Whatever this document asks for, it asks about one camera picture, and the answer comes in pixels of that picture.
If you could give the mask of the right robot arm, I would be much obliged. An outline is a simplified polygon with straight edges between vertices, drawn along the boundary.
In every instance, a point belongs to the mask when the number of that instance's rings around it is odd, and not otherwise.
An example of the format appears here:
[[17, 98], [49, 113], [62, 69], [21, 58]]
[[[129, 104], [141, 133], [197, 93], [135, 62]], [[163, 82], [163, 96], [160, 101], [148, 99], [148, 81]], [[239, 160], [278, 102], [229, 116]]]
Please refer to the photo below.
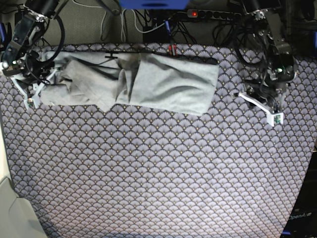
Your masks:
[[[15, 25], [9, 39], [4, 41], [0, 55], [0, 72], [23, 95], [23, 103], [27, 109], [38, 108], [41, 91], [56, 81], [58, 67], [54, 60], [61, 52], [65, 40], [65, 28], [59, 13], [66, 4], [67, 1], [60, 3], [57, 0], [26, 1], [26, 13]], [[51, 20], [58, 22], [60, 42], [50, 58], [41, 60], [34, 46], [45, 35]]]

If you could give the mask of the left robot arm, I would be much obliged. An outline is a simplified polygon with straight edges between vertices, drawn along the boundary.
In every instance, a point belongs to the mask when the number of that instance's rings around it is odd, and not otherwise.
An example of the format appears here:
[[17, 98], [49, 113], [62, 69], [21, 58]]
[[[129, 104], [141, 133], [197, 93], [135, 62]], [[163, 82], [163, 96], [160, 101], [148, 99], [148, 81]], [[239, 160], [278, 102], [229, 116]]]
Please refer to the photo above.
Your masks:
[[[250, 108], [257, 107], [264, 111], [270, 126], [283, 124], [282, 104], [287, 85], [296, 78], [298, 68], [277, 12], [281, 3], [278, 0], [242, 0], [240, 4], [244, 15], [233, 31], [233, 47], [243, 65], [260, 71], [254, 79], [245, 80], [244, 91], [236, 95], [246, 100]], [[246, 61], [238, 46], [238, 32], [247, 24], [252, 25], [253, 36], [263, 51], [259, 62]]]

